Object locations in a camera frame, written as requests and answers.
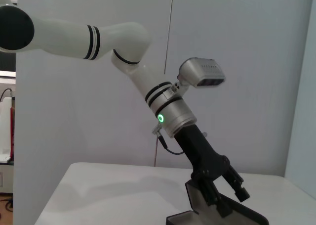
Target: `black cable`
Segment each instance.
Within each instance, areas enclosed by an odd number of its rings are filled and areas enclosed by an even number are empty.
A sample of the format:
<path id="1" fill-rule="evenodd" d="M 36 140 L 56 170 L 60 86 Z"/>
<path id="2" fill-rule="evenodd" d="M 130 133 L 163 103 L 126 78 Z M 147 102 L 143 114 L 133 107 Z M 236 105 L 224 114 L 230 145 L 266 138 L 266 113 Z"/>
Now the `black cable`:
<path id="1" fill-rule="evenodd" d="M 5 204 L 5 209 L 11 213 L 13 212 L 13 210 L 9 209 L 9 206 L 10 208 L 13 208 L 13 198 L 3 199 L 3 200 L 0 200 L 0 202 L 7 202 Z"/>
<path id="2" fill-rule="evenodd" d="M 13 213 L 13 210 L 10 210 L 9 209 L 9 206 L 11 207 L 11 202 L 7 202 L 6 205 L 5 205 L 5 209 L 11 213 Z"/>
<path id="3" fill-rule="evenodd" d="M 11 88 L 5 89 L 5 90 L 2 92 L 1 96 L 0 96 L 0 102 L 1 102 L 1 100 L 2 100 L 2 97 L 3 97 L 4 93 L 5 93 L 7 90 L 10 90 L 10 92 L 12 92 L 12 89 L 11 89 Z"/>
<path id="4" fill-rule="evenodd" d="M 173 155 L 181 155 L 181 154 L 184 153 L 184 152 L 173 152 L 173 151 L 170 151 L 170 150 L 168 149 L 167 143 L 166 143 L 166 141 L 164 140 L 164 138 L 163 138 L 162 135 L 160 135 L 160 136 L 158 137 L 158 139 L 159 139 L 160 143 L 162 144 L 162 146 L 164 147 L 164 149 L 166 149 L 166 150 L 167 150 L 168 152 L 170 152 L 171 154 L 173 154 Z"/>

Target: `gray wall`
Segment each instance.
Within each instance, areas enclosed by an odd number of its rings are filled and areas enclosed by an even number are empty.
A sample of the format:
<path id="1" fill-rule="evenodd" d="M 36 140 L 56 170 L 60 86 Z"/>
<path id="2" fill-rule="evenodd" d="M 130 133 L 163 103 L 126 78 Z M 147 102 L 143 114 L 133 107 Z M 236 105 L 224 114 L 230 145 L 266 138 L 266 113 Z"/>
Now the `gray wall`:
<path id="1" fill-rule="evenodd" d="M 41 18 L 99 27 L 137 21 L 153 37 L 143 63 L 163 73 L 171 0 L 19 0 L 19 6 Z M 154 164 L 156 119 L 109 54 L 84 61 L 19 53 L 16 81 L 16 225 L 35 223 L 71 163 Z"/>
<path id="2" fill-rule="evenodd" d="M 316 0 L 313 1 L 285 177 L 316 198 Z"/>
<path id="3" fill-rule="evenodd" d="M 193 56 L 222 66 L 222 86 L 191 89 L 184 99 L 211 145 L 240 172 L 284 175 L 311 2 L 173 1 L 166 74 L 175 79 Z M 161 146 L 157 165 L 190 167 Z"/>

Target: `white panel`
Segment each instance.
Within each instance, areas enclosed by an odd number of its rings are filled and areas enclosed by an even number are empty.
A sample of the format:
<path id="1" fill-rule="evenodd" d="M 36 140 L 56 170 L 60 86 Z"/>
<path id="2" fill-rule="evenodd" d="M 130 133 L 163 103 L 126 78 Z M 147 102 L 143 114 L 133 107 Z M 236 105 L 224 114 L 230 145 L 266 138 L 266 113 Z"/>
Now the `white panel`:
<path id="1" fill-rule="evenodd" d="M 0 193 L 13 193 L 13 166 L 0 165 Z"/>
<path id="2" fill-rule="evenodd" d="M 143 63 L 163 71 L 171 0 L 19 0 L 40 18 L 98 27 L 136 21 L 153 37 Z M 157 120 L 110 56 L 17 55 L 14 222 L 33 225 L 73 162 L 153 165 Z"/>
<path id="3" fill-rule="evenodd" d="M 7 163 L 11 159 L 11 108 L 11 97 L 0 102 L 0 163 Z"/>
<path id="4" fill-rule="evenodd" d="M 313 0 L 286 173 L 316 198 L 316 0 Z"/>
<path id="5" fill-rule="evenodd" d="M 312 0 L 174 0 L 166 73 L 214 58 L 227 81 L 184 99 L 240 172 L 284 175 Z M 180 151 L 174 140 L 170 149 Z M 160 145 L 157 165 L 189 167 Z"/>

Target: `white robotic arm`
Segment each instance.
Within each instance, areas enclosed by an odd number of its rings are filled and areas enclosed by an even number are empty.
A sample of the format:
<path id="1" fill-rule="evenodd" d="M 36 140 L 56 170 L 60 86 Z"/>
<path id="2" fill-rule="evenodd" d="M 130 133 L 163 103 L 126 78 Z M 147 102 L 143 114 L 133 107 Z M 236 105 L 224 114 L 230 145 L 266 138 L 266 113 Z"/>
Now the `white robotic arm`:
<path id="1" fill-rule="evenodd" d="M 0 50 L 43 49 L 49 53 L 94 60 L 112 49 L 135 64 L 146 52 L 150 37 L 134 22 L 97 28 L 55 19 L 38 19 L 11 4 L 0 5 Z"/>

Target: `black stripe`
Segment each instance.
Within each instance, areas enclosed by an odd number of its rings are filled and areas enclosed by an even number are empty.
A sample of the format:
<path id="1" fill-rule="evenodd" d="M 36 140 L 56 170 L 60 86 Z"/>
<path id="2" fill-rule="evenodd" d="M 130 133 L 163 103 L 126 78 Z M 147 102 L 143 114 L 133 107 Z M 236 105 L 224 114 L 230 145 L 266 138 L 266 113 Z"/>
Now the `black stripe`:
<path id="1" fill-rule="evenodd" d="M 138 63 L 140 62 L 140 61 L 138 61 L 138 62 L 131 62 L 131 61 L 128 61 L 128 60 L 122 58 L 122 57 L 119 55 L 119 53 L 118 53 L 115 49 L 113 49 L 113 52 L 114 52 L 115 55 L 116 55 L 121 61 L 123 61 L 124 63 L 128 63 L 128 64 L 131 64 L 131 65 L 135 65 L 135 64 L 138 64 Z"/>
<path id="2" fill-rule="evenodd" d="M 163 104 L 161 107 L 159 107 L 159 109 L 155 113 L 155 116 L 157 117 L 158 114 L 160 113 L 160 111 L 162 111 L 167 105 L 169 105 L 177 100 L 183 100 L 183 98 L 180 96 L 177 96 L 177 97 L 172 98 L 171 100 L 167 101 L 165 104 Z"/>
<path id="3" fill-rule="evenodd" d="M 5 79 L 15 79 L 15 77 L 10 77 L 10 76 L 1 76 L 1 75 L 0 75 L 0 78 L 5 78 Z"/>
<path id="4" fill-rule="evenodd" d="M 89 32 L 90 32 L 90 46 L 89 46 L 89 50 L 88 50 L 88 54 L 84 59 L 88 59 L 91 55 L 92 52 L 92 47 L 93 47 L 93 33 L 92 33 L 92 28 L 91 26 L 87 25 L 89 28 Z"/>
<path id="5" fill-rule="evenodd" d="M 94 29 L 97 33 L 97 47 L 95 49 L 94 56 L 92 57 L 91 60 L 94 60 L 98 56 L 99 49 L 100 49 L 100 42 L 101 42 L 99 29 L 96 28 L 95 26 L 94 26 Z"/>
<path id="6" fill-rule="evenodd" d="M 149 97 L 151 94 L 153 94 L 154 91 L 156 91 L 158 88 L 161 88 L 161 87 L 163 87 L 163 86 L 165 86 L 165 85 L 167 85 L 167 84 L 171 84 L 171 82 L 160 83 L 158 86 L 155 86 L 153 89 L 151 89 L 151 90 L 147 93 L 147 95 L 145 96 L 145 101 L 148 100 L 148 97 Z"/>
<path id="7" fill-rule="evenodd" d="M 156 100 L 158 96 L 160 96 L 161 94 L 163 94 L 163 92 L 164 92 L 165 90 L 169 89 L 169 88 L 170 88 L 170 87 L 167 87 L 167 88 L 165 88 L 165 89 L 163 89 L 163 90 L 161 90 L 161 91 L 158 91 L 158 92 L 150 99 L 150 101 L 148 102 L 149 108 L 150 108 L 150 106 L 152 105 L 153 101 Z"/>

